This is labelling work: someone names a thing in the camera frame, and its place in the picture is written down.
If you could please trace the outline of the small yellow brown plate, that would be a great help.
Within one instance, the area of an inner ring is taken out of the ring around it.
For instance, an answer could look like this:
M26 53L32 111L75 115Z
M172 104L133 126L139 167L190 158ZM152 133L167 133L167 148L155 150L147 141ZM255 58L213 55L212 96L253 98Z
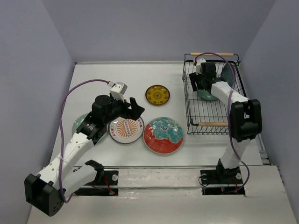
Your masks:
M163 85L152 85L145 92L146 100L155 106L166 104L171 97L170 91Z

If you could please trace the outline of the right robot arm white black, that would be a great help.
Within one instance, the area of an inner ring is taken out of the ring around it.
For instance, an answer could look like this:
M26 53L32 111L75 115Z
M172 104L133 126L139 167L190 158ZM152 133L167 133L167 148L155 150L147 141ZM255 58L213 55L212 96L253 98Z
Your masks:
M201 58L194 65L196 72L189 75L193 90L206 91L227 105L229 131L229 144L225 153L215 169L201 174L201 183L226 184L236 179L240 165L244 164L242 155L245 149L262 131L261 104L257 99L249 99L235 90L235 70L231 63L226 63L223 68L229 71L230 79L217 75L215 62Z

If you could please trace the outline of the dark teal blossom plate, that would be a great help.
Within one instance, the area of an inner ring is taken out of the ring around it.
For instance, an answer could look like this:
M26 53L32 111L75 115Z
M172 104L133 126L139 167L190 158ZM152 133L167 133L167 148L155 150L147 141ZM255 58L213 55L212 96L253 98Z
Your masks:
M234 74L231 71L230 65L228 63L226 63L223 66L220 77L221 77L221 79L226 81L230 87L233 87L233 85L234 85Z

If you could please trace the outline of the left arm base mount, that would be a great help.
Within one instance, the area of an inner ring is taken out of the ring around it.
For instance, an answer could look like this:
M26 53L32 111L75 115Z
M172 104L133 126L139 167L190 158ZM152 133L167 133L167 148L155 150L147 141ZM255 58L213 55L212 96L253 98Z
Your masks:
M87 183L80 187L76 192L76 196L117 196L119 180L118 170L105 170L101 179Z

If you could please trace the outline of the small blue white plate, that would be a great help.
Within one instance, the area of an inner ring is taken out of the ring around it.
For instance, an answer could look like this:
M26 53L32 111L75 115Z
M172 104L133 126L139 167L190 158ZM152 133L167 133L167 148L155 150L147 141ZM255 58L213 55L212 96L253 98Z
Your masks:
M208 91L206 90L197 90L198 96L206 101L216 101L219 100L217 97L211 95Z

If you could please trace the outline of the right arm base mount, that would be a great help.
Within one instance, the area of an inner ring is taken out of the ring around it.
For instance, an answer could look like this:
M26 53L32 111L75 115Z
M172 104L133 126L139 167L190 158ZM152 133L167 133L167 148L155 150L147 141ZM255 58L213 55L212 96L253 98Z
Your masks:
M198 182L204 196L246 195L244 188L241 188L243 179L239 168L225 176L220 176L215 169L201 170Z

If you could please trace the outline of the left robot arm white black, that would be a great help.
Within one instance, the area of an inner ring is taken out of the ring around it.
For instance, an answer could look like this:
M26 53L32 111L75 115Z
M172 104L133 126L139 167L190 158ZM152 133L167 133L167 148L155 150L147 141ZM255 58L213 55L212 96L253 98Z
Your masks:
M36 175L29 174L24 180L26 201L49 217L57 214L71 195L85 184L99 184L103 180L104 167L89 160L71 174L79 159L107 132L107 125L121 117L137 120L145 109L135 98L130 101L115 99L112 95L99 95L92 110L77 128L60 154Z

